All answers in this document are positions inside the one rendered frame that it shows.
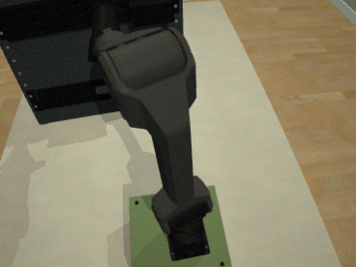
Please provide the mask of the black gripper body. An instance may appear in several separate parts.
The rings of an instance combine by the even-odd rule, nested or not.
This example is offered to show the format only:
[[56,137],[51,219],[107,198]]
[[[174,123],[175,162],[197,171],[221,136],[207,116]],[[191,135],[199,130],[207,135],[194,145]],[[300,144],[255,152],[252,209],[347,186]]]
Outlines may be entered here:
[[99,15],[113,15],[119,19],[124,18],[123,10],[118,10],[112,0],[94,0],[92,19]]

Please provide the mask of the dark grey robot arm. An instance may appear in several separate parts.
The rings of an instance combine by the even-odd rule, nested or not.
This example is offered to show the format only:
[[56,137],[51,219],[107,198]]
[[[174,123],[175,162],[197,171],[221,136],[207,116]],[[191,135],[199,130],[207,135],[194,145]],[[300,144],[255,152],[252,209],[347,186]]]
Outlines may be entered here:
[[99,64],[123,119],[152,136],[163,187],[152,197],[151,208],[162,231],[170,234],[171,260],[209,254],[202,219],[212,212],[213,202],[203,181],[193,176],[189,109],[196,99],[196,66],[186,38],[174,27],[126,35],[115,16],[99,15],[88,61]]

